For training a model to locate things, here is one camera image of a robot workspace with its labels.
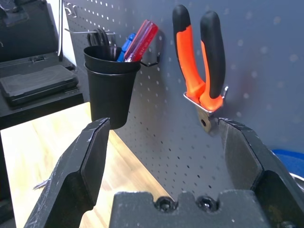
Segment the gray pegboard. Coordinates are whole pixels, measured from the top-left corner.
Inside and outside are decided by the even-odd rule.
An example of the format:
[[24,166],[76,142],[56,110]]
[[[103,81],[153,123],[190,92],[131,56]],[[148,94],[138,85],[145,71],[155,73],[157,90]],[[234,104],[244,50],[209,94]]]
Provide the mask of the gray pegboard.
[[[185,5],[193,27],[195,53],[204,78],[199,21],[207,10],[219,14],[229,85],[227,105],[218,114],[254,129],[271,149],[303,152],[304,21],[300,0],[69,0],[78,17],[71,30],[104,27],[121,46],[145,19],[155,22],[163,42],[158,66],[136,77],[127,124],[116,132],[160,184],[174,197],[181,190],[217,197],[232,188],[219,136],[204,132],[186,90],[173,43],[171,14]],[[86,36],[72,35],[77,66],[84,71]],[[151,48],[151,53],[158,50]]]

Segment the black cup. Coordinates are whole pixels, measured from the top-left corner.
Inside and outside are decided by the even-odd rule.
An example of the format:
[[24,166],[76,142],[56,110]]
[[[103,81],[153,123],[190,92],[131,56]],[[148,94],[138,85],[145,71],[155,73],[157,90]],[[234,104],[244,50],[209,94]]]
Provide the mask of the black cup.
[[140,62],[116,62],[122,49],[114,46],[90,46],[84,49],[85,65],[93,71],[103,74],[125,74],[137,71]]
[[120,47],[91,46],[84,49],[92,121],[110,118],[111,129],[125,125],[134,80],[140,62],[115,62]]

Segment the wooden surface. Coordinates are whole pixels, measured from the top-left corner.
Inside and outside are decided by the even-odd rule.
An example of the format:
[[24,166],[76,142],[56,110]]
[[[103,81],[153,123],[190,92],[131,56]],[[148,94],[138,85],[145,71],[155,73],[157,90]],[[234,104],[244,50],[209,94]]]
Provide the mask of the wooden surface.
[[[89,103],[1,131],[10,190],[18,228],[24,226],[58,158],[91,122]],[[114,131],[110,131],[104,177],[97,205],[84,214],[81,228],[109,226],[113,196],[118,191],[149,191],[154,200],[168,195]]]

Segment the metal pin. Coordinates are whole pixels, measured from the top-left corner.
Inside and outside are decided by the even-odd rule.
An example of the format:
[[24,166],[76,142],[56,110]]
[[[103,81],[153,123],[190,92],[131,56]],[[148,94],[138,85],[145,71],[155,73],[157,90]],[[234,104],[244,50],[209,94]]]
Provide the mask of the metal pin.
[[33,187],[33,190],[37,190],[37,189],[41,189],[42,187],[44,187],[47,182],[49,181],[50,179],[47,179],[47,180],[44,180],[42,181],[41,183],[39,183],[38,185],[36,185],[35,187]]

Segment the black handle grip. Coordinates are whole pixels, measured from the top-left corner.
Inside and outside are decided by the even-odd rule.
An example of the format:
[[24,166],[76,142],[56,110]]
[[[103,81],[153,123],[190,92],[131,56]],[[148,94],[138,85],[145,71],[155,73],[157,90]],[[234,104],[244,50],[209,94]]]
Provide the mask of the black handle grip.
[[210,98],[215,99],[220,96],[224,85],[226,72],[224,44],[220,30],[219,16],[216,12],[208,11],[201,18],[200,38],[205,46],[207,63],[209,67],[209,95]]

